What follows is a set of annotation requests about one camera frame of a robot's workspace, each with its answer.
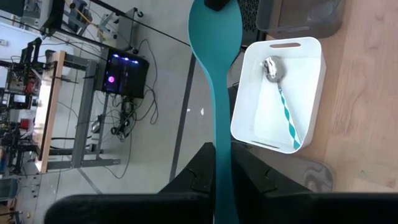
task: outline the teal spoon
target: teal spoon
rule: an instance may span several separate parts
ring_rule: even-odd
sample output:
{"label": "teal spoon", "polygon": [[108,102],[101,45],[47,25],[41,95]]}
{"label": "teal spoon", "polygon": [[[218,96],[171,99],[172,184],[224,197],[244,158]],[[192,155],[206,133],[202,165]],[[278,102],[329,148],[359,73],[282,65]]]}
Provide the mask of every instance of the teal spoon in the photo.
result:
{"label": "teal spoon", "polygon": [[216,148],[215,223],[239,223],[231,175],[231,131],[228,70],[242,42],[242,17],[236,0],[216,12],[204,0],[194,0],[188,21],[192,52],[201,65],[211,91]]}

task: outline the container handle hole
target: container handle hole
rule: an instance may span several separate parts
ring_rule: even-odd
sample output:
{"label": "container handle hole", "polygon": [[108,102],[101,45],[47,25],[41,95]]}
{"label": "container handle hole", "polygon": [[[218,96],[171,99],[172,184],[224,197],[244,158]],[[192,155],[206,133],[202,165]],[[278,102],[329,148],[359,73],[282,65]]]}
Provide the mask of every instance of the container handle hole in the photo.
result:
{"label": "container handle hole", "polygon": [[275,49],[281,49],[281,48],[288,48],[288,47],[300,47],[301,44],[299,43],[288,43],[288,44],[272,44],[270,47],[275,48]]}

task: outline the red object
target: red object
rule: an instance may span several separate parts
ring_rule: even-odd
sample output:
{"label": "red object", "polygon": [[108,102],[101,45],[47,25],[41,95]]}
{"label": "red object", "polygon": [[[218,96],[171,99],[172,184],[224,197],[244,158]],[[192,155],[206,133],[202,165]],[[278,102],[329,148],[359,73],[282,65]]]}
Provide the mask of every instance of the red object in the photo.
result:
{"label": "red object", "polygon": [[19,128],[27,131],[29,129],[29,122],[29,119],[21,119],[19,122]]}

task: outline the white container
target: white container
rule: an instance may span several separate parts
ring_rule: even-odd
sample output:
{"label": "white container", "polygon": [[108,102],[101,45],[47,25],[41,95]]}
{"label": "white container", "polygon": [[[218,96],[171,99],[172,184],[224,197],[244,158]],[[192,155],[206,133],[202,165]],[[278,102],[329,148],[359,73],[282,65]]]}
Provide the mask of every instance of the white container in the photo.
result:
{"label": "white container", "polygon": [[[293,148],[278,87],[264,75],[261,63],[278,56],[285,65],[281,81],[301,145]],[[291,154],[309,145],[325,79],[321,44],[312,37],[253,43],[244,54],[231,132],[237,140]]]}

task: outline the purple led light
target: purple led light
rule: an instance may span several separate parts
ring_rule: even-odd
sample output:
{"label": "purple led light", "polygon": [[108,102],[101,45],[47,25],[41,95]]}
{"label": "purple led light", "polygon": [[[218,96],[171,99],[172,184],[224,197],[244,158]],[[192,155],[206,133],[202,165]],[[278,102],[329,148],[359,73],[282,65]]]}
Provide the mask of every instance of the purple led light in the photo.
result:
{"label": "purple led light", "polygon": [[113,83],[114,82],[114,77],[109,77],[108,82]]}

